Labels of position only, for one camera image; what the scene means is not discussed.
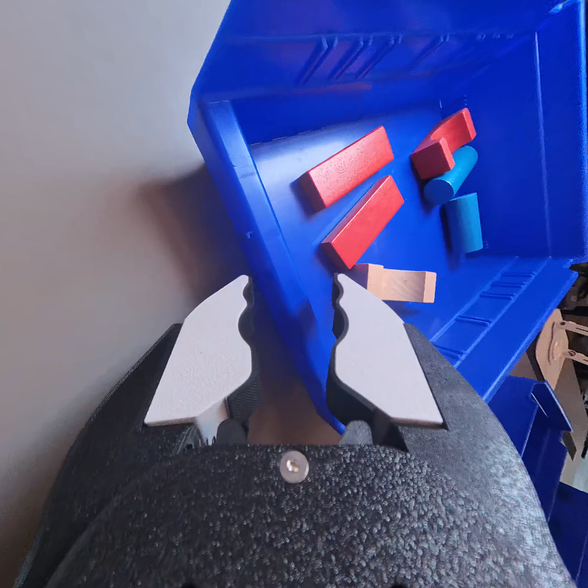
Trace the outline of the red wooden plank block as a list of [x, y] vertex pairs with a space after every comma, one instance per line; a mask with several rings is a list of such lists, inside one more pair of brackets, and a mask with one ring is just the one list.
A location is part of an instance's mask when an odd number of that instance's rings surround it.
[[311, 209], [330, 207], [394, 159], [384, 126], [349, 144], [299, 178]]
[[404, 202], [392, 176], [377, 180], [322, 240], [321, 250], [336, 268], [353, 268]]

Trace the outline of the red wooden arch block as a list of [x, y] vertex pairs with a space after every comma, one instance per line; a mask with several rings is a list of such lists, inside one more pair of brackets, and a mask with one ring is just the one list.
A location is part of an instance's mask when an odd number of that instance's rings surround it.
[[410, 156], [419, 179], [429, 180], [451, 171], [456, 165], [453, 153], [475, 137], [474, 122], [467, 107], [441, 120]]

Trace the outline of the blue plastic bin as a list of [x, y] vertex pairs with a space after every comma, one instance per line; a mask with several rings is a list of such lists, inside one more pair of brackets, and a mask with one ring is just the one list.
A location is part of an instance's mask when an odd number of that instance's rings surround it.
[[[334, 334], [327, 234], [374, 182], [404, 199], [361, 258], [437, 274], [396, 304], [490, 401], [587, 260], [587, 1], [232, 1], [188, 125], [255, 294], [319, 414]], [[483, 249], [457, 254], [410, 156], [467, 107]], [[314, 212], [299, 178], [379, 126], [394, 159]]]
[[572, 426], [545, 381], [508, 376], [489, 407], [533, 482], [552, 538], [577, 587], [587, 587], [587, 492], [560, 481]]

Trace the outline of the blue wooden cylinder block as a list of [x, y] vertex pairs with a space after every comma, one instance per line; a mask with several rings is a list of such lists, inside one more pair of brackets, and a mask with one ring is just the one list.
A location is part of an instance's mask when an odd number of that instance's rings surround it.
[[453, 153], [454, 166], [450, 171], [431, 179], [423, 189], [425, 200], [433, 206], [443, 205], [456, 197], [478, 160], [478, 153], [470, 145]]
[[476, 192], [457, 196], [444, 204], [452, 250], [470, 254], [483, 249], [479, 199]]

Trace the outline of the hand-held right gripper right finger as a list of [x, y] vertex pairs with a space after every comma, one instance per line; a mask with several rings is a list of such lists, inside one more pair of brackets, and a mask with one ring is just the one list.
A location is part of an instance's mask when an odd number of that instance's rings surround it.
[[334, 275], [336, 339], [329, 361], [327, 407], [343, 424], [382, 415], [386, 422], [442, 428], [444, 420], [405, 323], [349, 276]]

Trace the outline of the natural wood arch block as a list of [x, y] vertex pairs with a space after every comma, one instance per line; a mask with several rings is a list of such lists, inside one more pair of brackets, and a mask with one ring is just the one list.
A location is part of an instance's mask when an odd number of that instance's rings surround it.
[[346, 275], [383, 301], [433, 303], [436, 298], [437, 274], [434, 272], [387, 269], [362, 263], [356, 264]]

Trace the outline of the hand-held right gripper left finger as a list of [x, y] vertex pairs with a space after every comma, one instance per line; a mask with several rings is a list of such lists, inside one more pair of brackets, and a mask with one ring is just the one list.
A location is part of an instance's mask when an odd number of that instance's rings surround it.
[[184, 320], [144, 424], [191, 424], [202, 443], [239, 426], [247, 435], [259, 405], [254, 349], [254, 285], [240, 275]]

